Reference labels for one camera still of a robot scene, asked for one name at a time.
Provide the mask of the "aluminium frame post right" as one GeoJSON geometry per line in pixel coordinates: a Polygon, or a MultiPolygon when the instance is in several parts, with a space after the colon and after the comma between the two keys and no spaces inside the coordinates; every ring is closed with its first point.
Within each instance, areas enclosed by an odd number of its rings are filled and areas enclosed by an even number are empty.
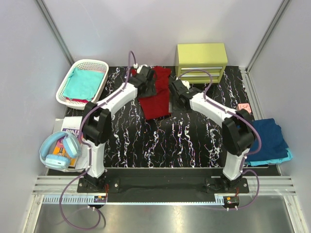
{"type": "Polygon", "coordinates": [[[264,49],[265,45],[267,44],[268,40],[270,39],[272,33],[274,32],[275,28],[277,27],[278,23],[280,22],[283,14],[287,10],[288,6],[290,5],[291,0],[282,0],[277,11],[275,12],[269,26],[267,27],[260,43],[258,44],[253,56],[250,59],[247,67],[245,68],[246,72],[249,73],[254,66],[256,60],[258,59],[259,55],[261,54],[262,50],[264,49]]]}

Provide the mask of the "light blue shirt under pile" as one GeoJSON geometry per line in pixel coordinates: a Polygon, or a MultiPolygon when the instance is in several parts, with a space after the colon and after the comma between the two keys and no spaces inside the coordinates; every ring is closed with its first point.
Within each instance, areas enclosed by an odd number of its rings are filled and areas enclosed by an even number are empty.
{"type": "Polygon", "coordinates": [[[270,156],[270,158],[265,158],[263,155],[253,155],[250,159],[248,158],[245,163],[249,166],[275,165],[290,161],[293,158],[289,148],[286,148],[281,156],[282,158],[272,158],[272,156],[270,156]]]}

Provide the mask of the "pink cube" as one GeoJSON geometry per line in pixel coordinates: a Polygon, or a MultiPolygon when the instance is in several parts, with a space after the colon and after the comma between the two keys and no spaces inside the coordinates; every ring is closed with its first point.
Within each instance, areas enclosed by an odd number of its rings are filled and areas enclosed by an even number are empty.
{"type": "Polygon", "coordinates": [[[251,107],[250,107],[249,103],[240,103],[240,104],[238,104],[237,110],[240,111],[242,109],[246,110],[248,113],[252,113],[252,110],[251,110],[251,107]]]}

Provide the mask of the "aluminium frame post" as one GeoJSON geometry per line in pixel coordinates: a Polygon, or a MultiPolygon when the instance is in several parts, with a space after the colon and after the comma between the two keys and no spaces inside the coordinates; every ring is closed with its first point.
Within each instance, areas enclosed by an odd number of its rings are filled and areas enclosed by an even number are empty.
{"type": "Polygon", "coordinates": [[[283,14],[287,10],[288,6],[290,5],[291,0],[282,0],[277,11],[275,12],[269,26],[267,27],[260,43],[258,44],[253,56],[250,59],[247,67],[245,68],[246,72],[249,73],[254,66],[256,60],[258,59],[259,55],[261,54],[262,50],[264,49],[265,45],[267,44],[268,40],[270,39],[272,33],[274,32],[275,28],[277,27],[278,23],[280,22],[283,14]]]}
{"type": "Polygon", "coordinates": [[[60,47],[61,52],[63,53],[64,57],[68,61],[70,65],[74,64],[74,58],[70,53],[46,3],[44,0],[34,0],[35,4],[37,5],[39,11],[41,12],[44,20],[46,21],[51,33],[53,34],[58,46],[60,47]]]}

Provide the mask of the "teal folded t shirt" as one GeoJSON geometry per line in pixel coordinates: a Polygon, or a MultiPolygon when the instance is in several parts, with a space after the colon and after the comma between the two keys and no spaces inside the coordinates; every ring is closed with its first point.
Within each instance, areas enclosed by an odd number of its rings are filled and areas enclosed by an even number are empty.
{"type": "Polygon", "coordinates": [[[103,72],[74,68],[68,77],[63,95],[70,99],[91,100],[95,97],[103,78],[103,72]]]}

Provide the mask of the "pink folded shirt in basket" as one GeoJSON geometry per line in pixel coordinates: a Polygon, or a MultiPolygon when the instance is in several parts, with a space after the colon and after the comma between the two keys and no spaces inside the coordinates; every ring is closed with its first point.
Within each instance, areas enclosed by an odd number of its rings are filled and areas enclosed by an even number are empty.
{"type": "Polygon", "coordinates": [[[75,101],[75,102],[80,102],[80,103],[87,103],[92,100],[92,99],[91,100],[70,99],[68,97],[65,97],[65,98],[66,98],[66,101],[75,101]]]}

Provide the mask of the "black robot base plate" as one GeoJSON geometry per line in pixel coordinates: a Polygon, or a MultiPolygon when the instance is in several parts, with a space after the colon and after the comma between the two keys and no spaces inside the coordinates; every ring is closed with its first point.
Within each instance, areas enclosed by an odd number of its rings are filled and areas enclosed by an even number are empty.
{"type": "Polygon", "coordinates": [[[109,203],[210,203],[216,194],[248,194],[246,178],[228,181],[220,168],[109,168],[92,184],[78,182],[79,193],[108,193],[109,203]]]}

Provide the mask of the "red t shirt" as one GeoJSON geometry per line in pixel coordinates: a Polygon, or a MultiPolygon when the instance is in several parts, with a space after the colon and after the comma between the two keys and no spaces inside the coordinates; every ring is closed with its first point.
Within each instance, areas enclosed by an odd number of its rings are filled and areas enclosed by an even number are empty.
{"type": "MultiPolygon", "coordinates": [[[[155,86],[157,94],[155,96],[137,96],[142,107],[146,120],[156,119],[169,115],[169,77],[171,70],[169,68],[155,66],[155,86]]],[[[132,69],[132,76],[137,73],[137,69],[132,69]]]]}

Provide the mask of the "blue t shirt pile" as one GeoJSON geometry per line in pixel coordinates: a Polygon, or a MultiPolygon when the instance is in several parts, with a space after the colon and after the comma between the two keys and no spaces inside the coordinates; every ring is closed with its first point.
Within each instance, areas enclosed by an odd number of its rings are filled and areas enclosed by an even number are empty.
{"type": "Polygon", "coordinates": [[[275,120],[273,118],[255,120],[253,127],[257,130],[262,142],[260,151],[253,155],[282,158],[281,154],[289,146],[283,138],[281,127],[276,124],[275,120]]]}

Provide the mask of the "yellow green drawer cabinet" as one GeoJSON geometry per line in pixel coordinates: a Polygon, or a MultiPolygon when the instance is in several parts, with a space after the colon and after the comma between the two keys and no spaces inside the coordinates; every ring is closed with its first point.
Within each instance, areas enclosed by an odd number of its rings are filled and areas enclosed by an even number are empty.
{"type": "Polygon", "coordinates": [[[228,59],[223,43],[178,44],[175,73],[190,84],[219,83],[228,59]]]}

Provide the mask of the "white plastic laundry basket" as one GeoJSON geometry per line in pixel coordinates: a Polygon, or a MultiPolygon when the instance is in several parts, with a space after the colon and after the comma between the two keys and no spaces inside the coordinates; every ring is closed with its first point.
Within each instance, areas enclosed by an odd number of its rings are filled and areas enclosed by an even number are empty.
{"type": "Polygon", "coordinates": [[[56,100],[67,107],[83,110],[87,102],[97,102],[107,82],[106,62],[82,59],[75,62],[56,92],[56,100]]]}

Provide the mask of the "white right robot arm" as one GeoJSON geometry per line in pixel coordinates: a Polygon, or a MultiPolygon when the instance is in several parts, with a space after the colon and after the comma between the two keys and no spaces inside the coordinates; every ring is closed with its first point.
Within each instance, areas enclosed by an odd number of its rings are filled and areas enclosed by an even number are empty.
{"type": "Polygon", "coordinates": [[[169,89],[187,110],[209,117],[222,128],[222,144],[227,154],[221,188],[228,193],[234,191],[242,178],[243,164],[258,136],[250,122],[250,114],[244,109],[236,111],[225,107],[197,88],[188,89],[181,80],[173,81],[169,89]]]}

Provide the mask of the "aluminium frame post left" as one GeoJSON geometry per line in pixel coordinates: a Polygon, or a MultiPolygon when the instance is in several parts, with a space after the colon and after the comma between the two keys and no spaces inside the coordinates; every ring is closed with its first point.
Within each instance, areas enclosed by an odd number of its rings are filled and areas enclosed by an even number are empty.
{"type": "Polygon", "coordinates": [[[37,5],[39,11],[41,12],[44,20],[46,21],[51,33],[53,34],[58,46],[60,47],[61,52],[63,53],[64,57],[68,61],[70,65],[74,64],[74,58],[70,53],[46,3],[44,0],[34,0],[35,4],[37,5]]]}

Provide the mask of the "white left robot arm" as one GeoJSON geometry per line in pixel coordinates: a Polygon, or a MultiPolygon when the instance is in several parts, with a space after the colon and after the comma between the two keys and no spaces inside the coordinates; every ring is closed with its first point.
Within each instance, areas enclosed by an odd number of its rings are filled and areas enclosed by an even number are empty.
{"type": "Polygon", "coordinates": [[[139,66],[136,74],[127,76],[125,82],[111,95],[97,103],[86,104],[79,139],[88,148],[84,179],[92,191],[100,192],[105,186],[104,148],[112,133],[112,116],[136,98],[155,95],[155,75],[151,67],[139,66]]]}

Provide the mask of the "colourful Roald Dahl book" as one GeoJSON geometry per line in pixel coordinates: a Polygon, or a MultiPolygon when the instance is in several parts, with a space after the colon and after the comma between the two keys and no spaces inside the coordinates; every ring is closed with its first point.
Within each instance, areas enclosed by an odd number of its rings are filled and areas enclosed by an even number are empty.
{"type": "MultiPolygon", "coordinates": [[[[64,132],[64,131],[62,131],[62,133],[58,132],[56,136],[57,136],[56,137],[57,141],[59,139],[62,139],[62,144],[64,146],[64,149],[70,158],[77,158],[82,154],[82,148],[78,140],[78,137],[74,136],[71,133],[64,132]]],[[[67,157],[63,157],[61,155],[51,154],[49,155],[48,158],[51,161],[51,163],[53,165],[56,165],[57,167],[61,167],[65,169],[65,168],[68,168],[70,165],[70,159],[67,157]]]]}

